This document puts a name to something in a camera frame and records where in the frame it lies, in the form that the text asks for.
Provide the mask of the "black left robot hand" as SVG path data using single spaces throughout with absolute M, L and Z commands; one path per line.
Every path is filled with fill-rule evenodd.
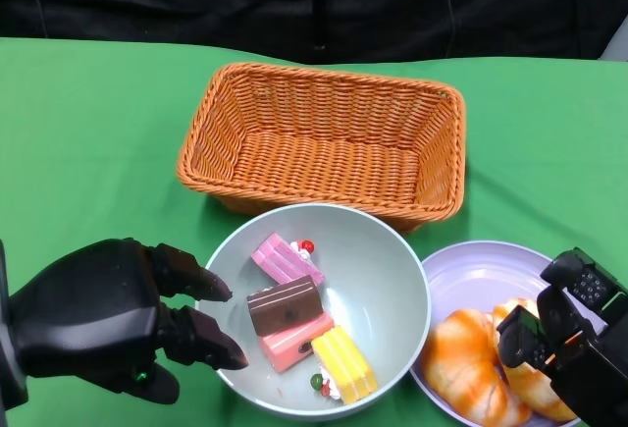
M 14 294 L 1 283 L 1 404 L 27 402 L 26 380 L 74 376 L 107 391 L 173 404 L 177 378 L 156 353 L 214 370 L 248 365 L 211 316 L 169 307 L 185 294 L 226 302 L 233 294 L 183 250 L 133 239 L 102 240 L 61 257 Z

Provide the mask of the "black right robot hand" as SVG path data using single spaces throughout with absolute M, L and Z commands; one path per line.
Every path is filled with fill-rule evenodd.
M 627 424 L 627 289 L 578 247 L 544 269 L 539 314 L 518 306 L 499 323 L 497 352 L 549 377 L 558 397 L 590 426 Z

